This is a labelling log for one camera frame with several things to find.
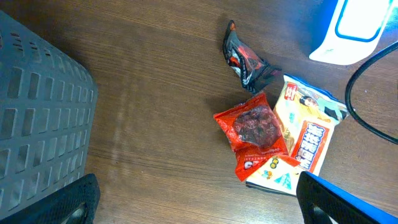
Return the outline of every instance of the red packaging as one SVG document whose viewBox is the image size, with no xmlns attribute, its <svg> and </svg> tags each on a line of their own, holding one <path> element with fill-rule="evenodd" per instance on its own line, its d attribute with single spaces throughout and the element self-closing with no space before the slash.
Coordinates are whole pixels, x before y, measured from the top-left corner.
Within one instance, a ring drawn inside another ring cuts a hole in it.
<svg viewBox="0 0 398 224">
<path fill-rule="evenodd" d="M 260 92 L 246 103 L 214 115 L 236 153 L 235 173 L 244 181 L 274 155 L 289 155 L 279 122 Z"/>
</svg>

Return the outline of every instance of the food wrapper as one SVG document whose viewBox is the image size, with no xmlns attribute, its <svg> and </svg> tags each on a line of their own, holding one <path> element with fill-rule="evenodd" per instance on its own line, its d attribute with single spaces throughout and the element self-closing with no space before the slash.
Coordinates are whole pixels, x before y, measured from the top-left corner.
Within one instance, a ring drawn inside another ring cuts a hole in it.
<svg viewBox="0 0 398 224">
<path fill-rule="evenodd" d="M 273 156 L 246 180 L 248 187 L 295 195 L 303 169 L 290 156 Z"/>
<path fill-rule="evenodd" d="M 214 115 L 236 155 L 235 173 L 244 181 L 274 155 L 288 155 L 280 124 L 260 92 L 246 103 Z"/>
<path fill-rule="evenodd" d="M 260 92 L 275 75 L 281 74 L 281 69 L 269 65 L 238 39 L 232 20 L 225 32 L 223 53 L 227 64 L 241 78 L 242 87 L 251 93 Z"/>
<path fill-rule="evenodd" d="M 300 175 L 303 170 L 319 174 L 335 126 L 347 117 L 347 109 L 328 91 L 288 74 L 284 75 L 284 80 L 285 85 L 274 113 L 279 120 L 289 155 L 298 161 L 298 165 L 277 166 L 274 172 L 278 175 L 289 174 L 291 188 L 275 185 L 259 175 L 250 176 L 247 183 L 295 195 L 297 183 L 293 177 L 296 177 L 295 174 Z M 268 162 L 259 172 L 269 169 Z"/>
</svg>

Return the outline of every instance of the wood grain surface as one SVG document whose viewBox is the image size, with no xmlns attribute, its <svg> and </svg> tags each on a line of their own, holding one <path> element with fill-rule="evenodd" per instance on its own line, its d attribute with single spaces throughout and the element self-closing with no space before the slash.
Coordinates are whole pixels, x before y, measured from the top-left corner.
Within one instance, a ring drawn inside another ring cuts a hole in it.
<svg viewBox="0 0 398 224">
<path fill-rule="evenodd" d="M 99 89 L 86 173 L 101 188 L 96 223 L 303 223 L 295 197 L 249 189 L 213 114 L 246 101 L 221 53 L 239 38 L 284 72 L 343 99 L 360 66 L 311 61 L 322 1 L 1 1 L 0 9 L 82 63 Z M 376 50 L 398 37 L 394 10 Z M 398 52 L 353 90 L 358 113 L 398 135 Z M 273 105 L 279 77 L 265 91 Z M 398 147 L 347 118 L 320 176 L 398 216 Z"/>
</svg>

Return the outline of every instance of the snack bag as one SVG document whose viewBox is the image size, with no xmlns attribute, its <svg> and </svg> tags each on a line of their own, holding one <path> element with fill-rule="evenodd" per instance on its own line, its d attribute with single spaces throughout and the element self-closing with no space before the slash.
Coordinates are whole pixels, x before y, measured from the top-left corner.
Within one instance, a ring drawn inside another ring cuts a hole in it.
<svg viewBox="0 0 398 224">
<path fill-rule="evenodd" d="M 247 178 L 246 184 L 296 195 L 302 171 L 319 174 L 333 130 L 347 117 L 347 109 L 325 90 L 288 74 L 284 79 L 274 113 L 290 160 L 282 156 L 269 159 Z"/>
<path fill-rule="evenodd" d="M 260 58 L 236 35 L 234 21 L 230 21 L 223 41 L 223 53 L 226 63 L 241 78 L 242 87 L 251 93 L 258 93 L 281 74 L 281 69 L 269 65 Z"/>
<path fill-rule="evenodd" d="M 297 183 L 303 169 L 290 156 L 273 156 L 246 179 L 248 187 L 296 195 Z"/>
<path fill-rule="evenodd" d="M 279 122 L 269 108 L 266 94 L 214 115 L 236 153 L 235 173 L 244 181 L 270 157 L 288 151 Z"/>
<path fill-rule="evenodd" d="M 347 117 L 346 106 L 331 93 L 291 75 L 275 105 L 289 154 L 300 167 L 318 175 L 335 126 Z"/>
</svg>

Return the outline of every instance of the gray plastic basket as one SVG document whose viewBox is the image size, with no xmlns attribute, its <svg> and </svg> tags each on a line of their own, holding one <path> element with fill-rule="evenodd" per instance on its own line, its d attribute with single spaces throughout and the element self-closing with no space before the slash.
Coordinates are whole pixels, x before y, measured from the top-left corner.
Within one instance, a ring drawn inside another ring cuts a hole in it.
<svg viewBox="0 0 398 224">
<path fill-rule="evenodd" d="M 84 173 L 97 87 L 0 11 L 0 220 Z"/>
</svg>

